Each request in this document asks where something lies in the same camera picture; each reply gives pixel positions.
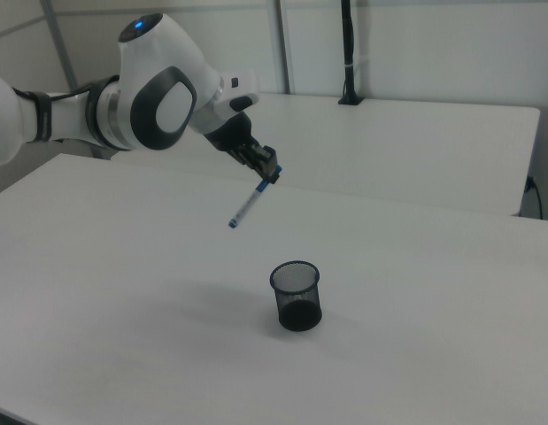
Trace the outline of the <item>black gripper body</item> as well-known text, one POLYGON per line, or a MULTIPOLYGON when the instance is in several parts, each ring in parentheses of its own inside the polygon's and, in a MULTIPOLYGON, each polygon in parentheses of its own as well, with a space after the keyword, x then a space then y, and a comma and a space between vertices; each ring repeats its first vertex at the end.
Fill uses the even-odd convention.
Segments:
POLYGON ((204 137, 217 151, 227 153, 244 166, 256 167, 253 149, 258 141, 251 134, 251 120, 245 112, 238 113, 204 137))

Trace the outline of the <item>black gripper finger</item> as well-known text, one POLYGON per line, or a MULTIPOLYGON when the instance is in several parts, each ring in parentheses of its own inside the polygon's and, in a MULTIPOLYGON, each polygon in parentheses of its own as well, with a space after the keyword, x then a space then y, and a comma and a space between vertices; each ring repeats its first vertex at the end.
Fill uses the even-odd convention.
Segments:
POLYGON ((259 143, 245 144, 238 149, 241 163, 258 175, 274 174, 274 149, 259 143))
POLYGON ((280 177, 281 170, 275 151, 266 151, 259 157, 259 175, 266 182, 275 184, 280 177))

